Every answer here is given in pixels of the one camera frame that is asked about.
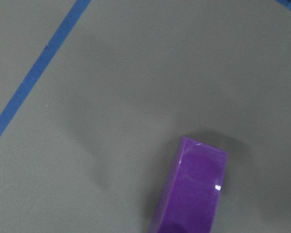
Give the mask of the purple block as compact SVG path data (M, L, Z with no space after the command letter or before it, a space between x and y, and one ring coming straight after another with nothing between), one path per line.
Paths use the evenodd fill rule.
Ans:
M181 137L150 233L209 233L225 176L227 153Z

